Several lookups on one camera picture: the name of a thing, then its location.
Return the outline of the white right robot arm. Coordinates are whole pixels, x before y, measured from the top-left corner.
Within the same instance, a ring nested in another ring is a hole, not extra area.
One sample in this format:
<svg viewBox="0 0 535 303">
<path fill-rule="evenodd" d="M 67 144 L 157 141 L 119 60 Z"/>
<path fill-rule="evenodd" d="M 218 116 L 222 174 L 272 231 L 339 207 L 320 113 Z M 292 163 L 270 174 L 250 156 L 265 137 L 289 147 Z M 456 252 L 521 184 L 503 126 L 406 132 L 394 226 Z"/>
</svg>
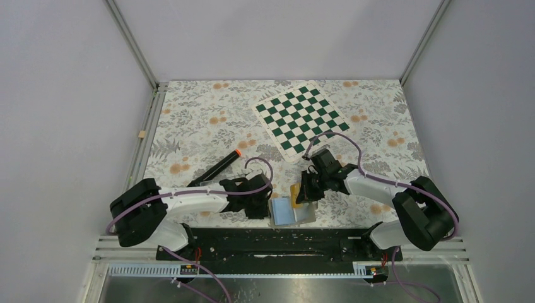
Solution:
<svg viewBox="0 0 535 303">
<path fill-rule="evenodd" d="M 362 235 L 362 252 L 368 259 L 377 260 L 387 249 L 406 244 L 430 251 L 455 229 L 458 216 L 425 176 L 405 184 L 363 175 L 355 164 L 341 165 L 327 149 L 309 159 L 312 165 L 302 172 L 296 204 L 316 202 L 333 191 L 363 196 L 395 210 L 397 220 L 376 223 Z"/>
</svg>

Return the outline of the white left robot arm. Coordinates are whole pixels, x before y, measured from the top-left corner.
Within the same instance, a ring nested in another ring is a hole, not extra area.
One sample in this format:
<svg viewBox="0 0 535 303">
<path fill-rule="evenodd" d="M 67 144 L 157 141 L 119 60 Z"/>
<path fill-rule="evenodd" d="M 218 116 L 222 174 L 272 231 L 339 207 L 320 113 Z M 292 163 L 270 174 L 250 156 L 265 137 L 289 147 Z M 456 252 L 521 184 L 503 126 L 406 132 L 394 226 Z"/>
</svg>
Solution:
<svg viewBox="0 0 535 303">
<path fill-rule="evenodd" d="M 117 236 L 120 247 L 150 243 L 171 249 L 180 259 L 189 259 L 196 243 L 186 224 L 176 223 L 176 218 L 244 211 L 249 218 L 262 219 L 268 215 L 272 190 L 271 181 L 259 170 L 182 188 L 160 187 L 154 178 L 143 179 L 111 202 L 112 221 L 107 233 Z"/>
</svg>

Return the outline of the grey leather card holder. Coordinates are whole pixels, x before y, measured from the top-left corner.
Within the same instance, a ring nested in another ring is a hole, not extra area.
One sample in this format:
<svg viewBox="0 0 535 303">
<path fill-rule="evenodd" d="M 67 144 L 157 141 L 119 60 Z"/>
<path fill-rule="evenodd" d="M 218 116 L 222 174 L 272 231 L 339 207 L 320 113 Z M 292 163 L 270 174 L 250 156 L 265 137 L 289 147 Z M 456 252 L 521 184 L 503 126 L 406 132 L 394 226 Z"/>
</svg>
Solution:
<svg viewBox="0 0 535 303">
<path fill-rule="evenodd" d="M 316 207 L 313 203 L 305 203 L 294 208 L 289 197 L 273 198 L 268 203 L 272 229 L 298 227 L 316 221 Z"/>
</svg>

